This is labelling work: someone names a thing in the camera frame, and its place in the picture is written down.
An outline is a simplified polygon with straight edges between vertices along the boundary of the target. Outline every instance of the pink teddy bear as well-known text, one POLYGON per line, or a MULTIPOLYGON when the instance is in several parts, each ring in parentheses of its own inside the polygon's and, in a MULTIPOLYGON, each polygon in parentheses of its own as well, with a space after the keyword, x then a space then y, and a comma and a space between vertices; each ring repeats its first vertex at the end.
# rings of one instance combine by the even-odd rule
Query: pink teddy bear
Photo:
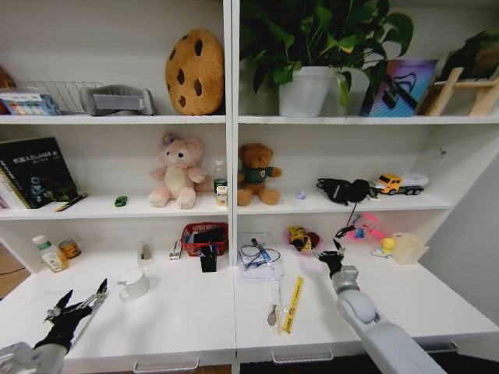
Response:
POLYGON ((199 139, 180 140, 165 132, 159 152, 164 166, 150 173, 161 184, 150 193, 150 204, 161 207, 170 199, 177 199, 181 209, 190 209, 196 203, 196 191, 211 191, 207 173, 196 167, 202 155, 199 139))

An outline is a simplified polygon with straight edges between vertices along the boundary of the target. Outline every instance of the clear plastic container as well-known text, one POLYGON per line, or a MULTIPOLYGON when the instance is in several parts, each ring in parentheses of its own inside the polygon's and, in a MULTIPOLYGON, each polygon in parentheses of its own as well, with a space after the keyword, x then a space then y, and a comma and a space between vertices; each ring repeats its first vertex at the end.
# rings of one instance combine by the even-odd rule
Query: clear plastic container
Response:
POLYGON ((41 258, 54 273, 66 270, 69 261, 57 245, 53 245, 45 235, 35 236, 31 241, 40 249, 41 258))
POLYGON ((395 239, 395 247, 391 255, 397 263, 403 265, 417 263, 430 248, 419 243, 407 232, 396 232, 392 238, 395 239))
POLYGON ((213 192, 217 192, 217 187, 227 187, 227 176, 225 175, 224 161, 218 158, 215 161, 215 170, 213 173, 213 192))
POLYGON ((227 176, 225 175, 224 161, 217 159, 215 161, 215 170, 213 173, 213 191, 219 206, 227 206, 227 176))

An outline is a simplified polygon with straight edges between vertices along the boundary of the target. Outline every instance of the drawer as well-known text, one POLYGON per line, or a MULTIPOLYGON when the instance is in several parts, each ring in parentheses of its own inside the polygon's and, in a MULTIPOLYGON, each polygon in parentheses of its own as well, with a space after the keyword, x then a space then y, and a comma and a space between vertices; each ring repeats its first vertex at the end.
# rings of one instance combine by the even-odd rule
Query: drawer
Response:
POLYGON ((334 358, 330 344, 308 344, 266 348, 238 349, 240 362, 273 362, 295 364, 305 362, 327 362, 334 358))
POLYGON ((63 374, 134 372, 136 374, 180 372, 199 366, 227 365, 235 361, 235 350, 122 356, 65 360, 63 374))

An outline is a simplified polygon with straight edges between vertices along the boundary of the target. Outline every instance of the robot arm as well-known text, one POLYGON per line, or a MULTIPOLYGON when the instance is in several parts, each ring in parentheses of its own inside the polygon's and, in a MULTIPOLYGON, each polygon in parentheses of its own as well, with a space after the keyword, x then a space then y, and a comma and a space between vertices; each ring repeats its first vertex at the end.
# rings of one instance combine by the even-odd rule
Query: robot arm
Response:
POLYGON ((341 253, 323 252, 319 259, 329 266, 338 311, 383 374, 445 374, 402 328, 377 311, 373 300, 359 289, 359 271, 354 266, 342 266, 341 253))
POLYGON ((108 295, 107 284, 104 280, 97 293, 75 305, 67 306, 73 291, 62 297, 45 319, 54 326, 34 348, 21 342, 0 349, 0 374, 59 374, 78 324, 102 305, 108 295))

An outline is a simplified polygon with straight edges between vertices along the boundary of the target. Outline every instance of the red basket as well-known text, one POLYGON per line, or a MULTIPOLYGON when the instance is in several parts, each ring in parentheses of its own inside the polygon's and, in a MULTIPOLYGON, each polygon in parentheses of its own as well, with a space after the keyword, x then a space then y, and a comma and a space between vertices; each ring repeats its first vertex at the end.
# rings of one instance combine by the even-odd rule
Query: red basket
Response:
POLYGON ((221 222, 201 222, 199 224, 188 224, 185 226, 182 237, 180 238, 182 249, 185 249, 189 253, 189 256, 199 256, 201 248, 209 245, 209 243, 185 243, 186 235, 192 235, 194 231, 206 232, 213 230, 214 228, 224 228, 225 240, 223 242, 211 243, 211 245, 217 249, 217 256, 223 255, 227 249, 228 225, 221 222))

